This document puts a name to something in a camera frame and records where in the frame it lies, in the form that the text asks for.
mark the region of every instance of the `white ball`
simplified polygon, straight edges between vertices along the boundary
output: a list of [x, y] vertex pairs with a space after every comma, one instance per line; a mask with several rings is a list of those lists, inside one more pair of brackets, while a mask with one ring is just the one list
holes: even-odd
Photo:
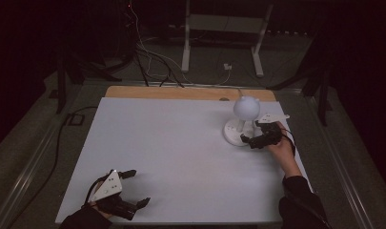
[[240, 120], [255, 120], [260, 114], [260, 101], [251, 96], [241, 96], [234, 103], [234, 114]]

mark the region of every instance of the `dark background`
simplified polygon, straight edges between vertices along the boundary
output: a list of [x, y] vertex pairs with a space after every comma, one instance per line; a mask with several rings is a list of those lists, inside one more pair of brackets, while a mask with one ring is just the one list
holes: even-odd
[[[105, 45], [120, 35], [112, 29], [119, 2], [0, 0], [0, 142], [45, 91], [43, 79], [56, 70], [59, 44], [90, 61], [125, 51]], [[183, 23], [182, 1], [133, 2], [141, 23], [160, 36], [166, 37], [168, 24]], [[224, 6], [219, 14], [264, 13], [253, 1], [245, 8], [251, 10], [234, 10], [242, 1], [192, 2], [203, 12], [217, 4]], [[315, 38], [299, 71], [331, 60], [331, 85], [386, 180], [386, 0], [277, 1], [268, 29], [273, 35], [306, 32]]]

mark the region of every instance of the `round base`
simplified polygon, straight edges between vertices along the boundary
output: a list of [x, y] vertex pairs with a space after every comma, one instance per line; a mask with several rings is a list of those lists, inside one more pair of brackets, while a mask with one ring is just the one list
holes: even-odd
[[223, 135], [225, 136], [226, 140], [235, 145], [235, 146], [245, 146], [248, 145], [248, 143], [244, 143], [240, 136], [244, 134], [245, 136], [252, 138], [254, 134], [253, 126], [251, 121], [246, 121], [243, 126], [243, 131], [238, 132], [237, 131], [237, 125], [239, 124], [239, 119], [232, 119], [229, 120], [225, 127], [223, 128]]

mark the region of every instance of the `gray floor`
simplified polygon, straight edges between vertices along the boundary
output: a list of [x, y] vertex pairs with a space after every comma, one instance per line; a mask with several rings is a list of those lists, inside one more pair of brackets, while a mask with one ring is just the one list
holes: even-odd
[[[261, 79], [254, 76], [247, 44], [240, 48], [194, 45], [190, 71], [183, 76], [175, 64], [172, 64], [172, 68], [185, 86], [263, 88], [293, 76], [310, 42], [311, 39], [307, 37], [266, 36], [260, 53], [265, 72], [265, 76]], [[179, 38], [171, 39], [166, 44], [152, 39], [145, 41], [144, 45], [149, 51], [165, 55], [178, 65], [181, 63], [183, 47]], [[148, 69], [148, 59], [143, 58], [142, 62], [145, 69]], [[222, 69], [224, 63], [233, 65], [230, 72]], [[166, 74], [167, 70], [163, 65], [153, 61], [149, 73], [159, 74], [153, 77], [162, 78], [160, 74]], [[143, 85], [142, 74], [134, 63], [114, 76], [123, 79], [123, 82], [117, 83], [120, 85]], [[157, 85], [158, 81], [160, 80], [150, 79], [150, 84]], [[315, 119], [317, 97], [303, 97], [298, 92], [304, 83], [304, 80], [296, 82], [275, 94], [285, 113], [291, 115], [289, 124], [295, 134], [298, 150], [309, 179], [325, 206], [329, 221], [334, 228], [386, 228], [386, 187], [355, 127], [341, 106], [335, 90], [329, 90], [332, 110], [327, 113], [328, 127], [322, 127]], [[62, 116], [55, 114], [57, 101], [48, 98], [51, 90], [56, 89], [56, 74], [46, 79], [46, 85], [48, 86], [46, 93], [38, 99], [0, 145], [0, 208], [12, 190], [12, 185], [31, 159], [31, 155], [40, 151], [45, 152], [40, 158], [35, 176], [30, 178], [31, 183], [27, 192], [22, 196], [18, 206], [14, 206], [12, 211], [14, 214], [17, 214], [34, 195], [47, 177], [54, 161], [57, 132], [54, 132], [51, 141], [48, 141], [45, 135], [59, 127], [62, 120]], [[110, 85], [113, 84], [93, 76], [88, 77], [84, 85], [72, 87], [70, 100], [64, 112], [97, 106]], [[50, 182], [11, 228], [58, 227], [54, 220], [94, 113], [95, 109], [87, 109], [82, 112], [86, 116], [82, 126], [63, 128], [58, 164]], [[348, 193], [348, 190], [353, 190], [354, 193]], [[359, 198], [363, 205], [353, 205], [356, 201], [349, 197]], [[366, 215], [360, 217], [359, 212], [363, 210]], [[214, 228], [214, 226], [183, 226], [183, 228], [195, 227]], [[216, 227], [255, 228], [253, 225]], [[259, 227], [279, 228], [280, 223]]]

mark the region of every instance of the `floor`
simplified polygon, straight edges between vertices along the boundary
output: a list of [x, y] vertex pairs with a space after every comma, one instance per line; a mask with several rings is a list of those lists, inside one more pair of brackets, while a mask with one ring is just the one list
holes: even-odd
[[[258, 78], [254, 75], [250, 44], [246, 41], [241, 42], [242, 45], [237, 44], [240, 42], [222, 44], [223, 41], [219, 38], [218, 43], [222, 45], [211, 46], [207, 44], [213, 44], [213, 41], [218, 39], [207, 38], [205, 35], [198, 39], [200, 39], [199, 42], [198, 40], [193, 42], [190, 71], [182, 74], [178, 69], [183, 50], [181, 38], [175, 37], [163, 42], [156, 38], [144, 37], [143, 42], [139, 43], [141, 45], [139, 56], [141, 65], [145, 70], [149, 70], [147, 79], [150, 86], [158, 86], [168, 74], [167, 67], [155, 61], [152, 52], [166, 56], [163, 58], [169, 63], [177, 81], [185, 87], [261, 89], [295, 75], [304, 53], [312, 42], [311, 38], [305, 36], [267, 35], [260, 51], [265, 76]], [[115, 58], [106, 60], [108, 65], [116, 62]], [[224, 70], [225, 63], [231, 64], [232, 69]], [[57, 101], [49, 98], [51, 91], [56, 89], [56, 73], [46, 78], [48, 87], [46, 93], [38, 99], [0, 144], [0, 209], [4, 203], [9, 205], [7, 202], [9, 193], [17, 178], [26, 169], [28, 161], [31, 159], [38, 161], [32, 173], [26, 174], [30, 182], [23, 184], [21, 188], [27, 192], [19, 196], [20, 201], [16, 201], [11, 206], [11, 214], [5, 215], [5, 222], [14, 219], [14, 224], [10, 228], [58, 228], [54, 223], [56, 213], [87, 137], [95, 108], [81, 111], [81, 114], [86, 117], [82, 126], [65, 126], [59, 134], [64, 114], [97, 106], [110, 85], [143, 86], [145, 84], [143, 74], [135, 62], [113, 74], [123, 79], [122, 82], [108, 82], [86, 72], [85, 75], [87, 79], [83, 85], [69, 87], [69, 100], [62, 115], [55, 113]], [[162, 86], [177, 86], [175, 79], [172, 78], [172, 80], [174, 82], [165, 82]], [[329, 90], [329, 103], [332, 110], [327, 113], [328, 127], [321, 127], [313, 114], [317, 95], [305, 98], [300, 94], [300, 89], [305, 82], [306, 80], [295, 82], [275, 94], [284, 111], [292, 114], [290, 127], [300, 141], [298, 149], [303, 152], [302, 160], [306, 170], [310, 171], [311, 183], [321, 196], [329, 221], [334, 228], [386, 228], [385, 185], [351, 120], [342, 108], [335, 90], [333, 88]], [[38, 158], [31, 157], [37, 153], [39, 153]], [[49, 177], [48, 174], [56, 158], [56, 168]], [[47, 178], [49, 182], [46, 187], [26, 207]], [[356, 191], [349, 195], [343, 189]], [[352, 201], [349, 197], [361, 199], [363, 205], [353, 205], [356, 201]], [[177, 228], [138, 226], [138, 228], [145, 227]], [[214, 227], [256, 228], [255, 225], [182, 226], [182, 228]], [[279, 227], [280, 223], [277, 222], [260, 225], [258, 228]], [[113, 228], [122, 228], [122, 226], [113, 226]]]

